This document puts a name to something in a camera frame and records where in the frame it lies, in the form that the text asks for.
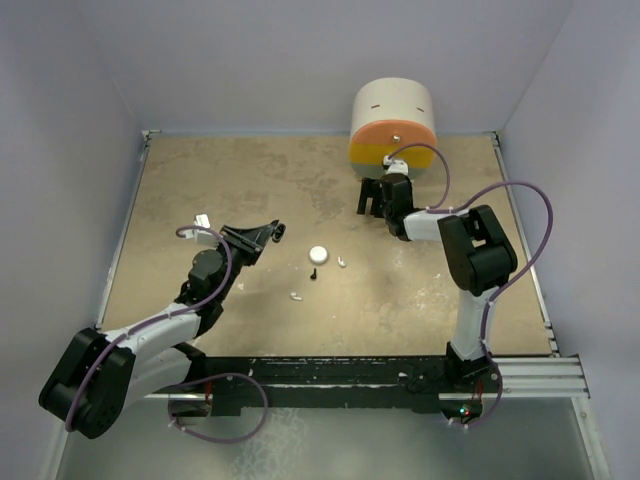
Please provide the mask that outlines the black round earbud case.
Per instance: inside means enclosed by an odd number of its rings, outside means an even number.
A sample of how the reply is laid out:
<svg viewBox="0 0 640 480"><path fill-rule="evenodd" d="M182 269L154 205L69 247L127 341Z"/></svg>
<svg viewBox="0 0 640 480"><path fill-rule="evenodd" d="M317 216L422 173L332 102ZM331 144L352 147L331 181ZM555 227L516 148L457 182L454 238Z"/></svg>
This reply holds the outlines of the black round earbud case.
<svg viewBox="0 0 640 480"><path fill-rule="evenodd" d="M274 230L273 235L272 235L272 239L273 239L275 242L280 242L280 241L281 241L281 239L282 239L282 238L283 238L283 236L284 236L285 231L286 231L286 225L285 225L285 224L283 224L283 223L280 223L280 224L276 227L276 229Z"/></svg>

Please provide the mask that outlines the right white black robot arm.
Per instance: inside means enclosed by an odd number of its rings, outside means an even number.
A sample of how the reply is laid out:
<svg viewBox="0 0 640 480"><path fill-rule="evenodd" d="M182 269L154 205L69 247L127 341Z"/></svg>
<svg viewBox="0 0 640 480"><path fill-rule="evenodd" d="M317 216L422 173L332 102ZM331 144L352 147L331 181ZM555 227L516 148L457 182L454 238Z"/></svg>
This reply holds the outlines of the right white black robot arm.
<svg viewBox="0 0 640 480"><path fill-rule="evenodd" d="M515 249L492 208L471 206L506 185L505 181L494 183L459 207L419 209L414 205L412 181L404 174L361 181L359 215L369 212L384 219L390 234L402 241L435 241L443 248L459 291L455 330L443 361L446 383L456 391L469 390L489 368L486 342L493 296L518 267Z"/></svg>

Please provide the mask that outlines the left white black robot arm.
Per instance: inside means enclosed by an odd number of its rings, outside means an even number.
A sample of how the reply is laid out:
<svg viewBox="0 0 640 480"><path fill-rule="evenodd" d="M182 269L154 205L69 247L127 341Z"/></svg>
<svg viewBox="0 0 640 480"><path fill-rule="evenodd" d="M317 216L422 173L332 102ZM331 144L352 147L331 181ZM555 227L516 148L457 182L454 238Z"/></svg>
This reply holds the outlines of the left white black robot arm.
<svg viewBox="0 0 640 480"><path fill-rule="evenodd" d="M192 341L221 317L241 271L254 265L269 243L280 242L285 231L278 220L220 231L203 220L177 228L177 237L203 247L177 297L132 325L77 332L42 387L39 406L63 421L67 431L95 439L126 406L148 394L176 385L184 392L201 388L206 357Z"/></svg>

